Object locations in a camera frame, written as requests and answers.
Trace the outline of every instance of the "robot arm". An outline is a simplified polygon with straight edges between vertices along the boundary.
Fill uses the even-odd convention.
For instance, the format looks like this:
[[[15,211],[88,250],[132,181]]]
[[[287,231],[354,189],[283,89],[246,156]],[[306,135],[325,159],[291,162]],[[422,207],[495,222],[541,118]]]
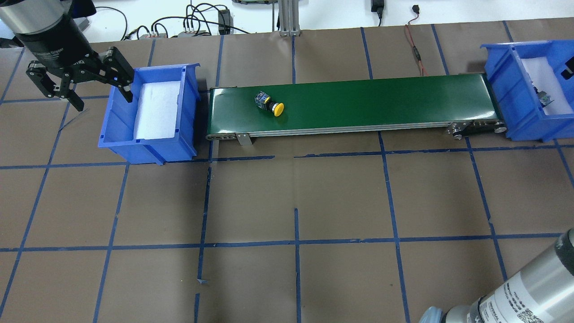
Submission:
[[[134,69],[117,48],[98,54],[90,47],[72,19],[74,4],[66,9],[60,0],[0,0],[0,19],[38,59],[30,62],[26,74],[46,97],[65,98],[78,111],[84,102],[74,83],[108,83],[132,102]],[[61,78],[60,84],[48,73]]]

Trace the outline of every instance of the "blue plastic crate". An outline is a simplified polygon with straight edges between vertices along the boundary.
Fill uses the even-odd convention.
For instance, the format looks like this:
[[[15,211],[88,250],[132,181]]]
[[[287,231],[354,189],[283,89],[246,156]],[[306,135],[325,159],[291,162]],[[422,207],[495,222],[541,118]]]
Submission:
[[[486,74],[492,85],[512,140],[542,140],[574,137],[574,114],[547,115],[534,90],[523,60],[545,57],[557,78],[570,108],[574,107],[574,78],[560,74],[574,56],[574,40],[529,41],[485,44]]]
[[[115,87],[111,88],[98,147],[109,148],[131,164],[178,162],[197,155],[193,148],[193,120],[197,90],[195,68],[199,64],[135,68],[131,91],[132,103],[126,102]],[[179,81],[177,121],[174,136],[163,139],[135,139],[134,125],[138,101],[145,83]]]

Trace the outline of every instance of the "yellow button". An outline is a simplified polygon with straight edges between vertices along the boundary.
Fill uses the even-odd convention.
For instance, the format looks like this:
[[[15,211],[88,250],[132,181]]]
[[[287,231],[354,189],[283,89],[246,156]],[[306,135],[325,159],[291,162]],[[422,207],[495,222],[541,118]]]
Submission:
[[[273,109],[273,113],[275,114],[276,117],[278,117],[281,115],[281,113],[283,113],[284,108],[285,105],[283,103],[279,103],[278,105],[275,106],[275,109]]]

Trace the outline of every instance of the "qr code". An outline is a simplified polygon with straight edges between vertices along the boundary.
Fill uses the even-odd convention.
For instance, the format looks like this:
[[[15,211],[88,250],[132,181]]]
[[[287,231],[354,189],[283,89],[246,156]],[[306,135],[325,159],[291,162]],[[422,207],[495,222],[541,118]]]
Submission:
[[[531,310],[526,309],[522,313],[517,314],[518,318],[524,323],[544,323],[543,320],[539,319]]]

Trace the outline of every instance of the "conveyor belt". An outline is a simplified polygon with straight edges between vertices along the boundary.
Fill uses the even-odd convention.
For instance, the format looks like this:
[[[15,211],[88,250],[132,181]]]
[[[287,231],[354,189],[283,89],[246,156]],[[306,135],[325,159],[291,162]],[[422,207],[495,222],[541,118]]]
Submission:
[[[283,102],[279,117],[255,106]],[[431,128],[498,115],[482,74],[212,89],[207,139]]]

